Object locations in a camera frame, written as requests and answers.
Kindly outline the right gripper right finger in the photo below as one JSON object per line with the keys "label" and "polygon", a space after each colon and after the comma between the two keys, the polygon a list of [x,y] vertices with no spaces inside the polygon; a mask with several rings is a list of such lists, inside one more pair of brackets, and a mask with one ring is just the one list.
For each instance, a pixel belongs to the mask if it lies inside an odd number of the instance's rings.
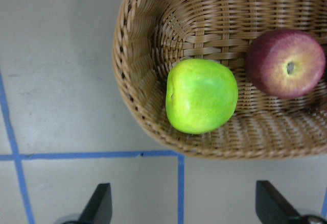
{"label": "right gripper right finger", "polygon": [[263,224],[303,223],[300,213],[267,180],[256,182],[255,212]]}

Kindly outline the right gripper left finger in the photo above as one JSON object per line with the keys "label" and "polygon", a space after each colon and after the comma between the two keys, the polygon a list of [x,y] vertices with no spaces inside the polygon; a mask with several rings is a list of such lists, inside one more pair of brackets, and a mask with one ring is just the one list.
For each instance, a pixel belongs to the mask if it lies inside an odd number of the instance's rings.
{"label": "right gripper left finger", "polygon": [[98,184],[86,204],[78,223],[109,224],[112,219],[112,197],[110,183]]}

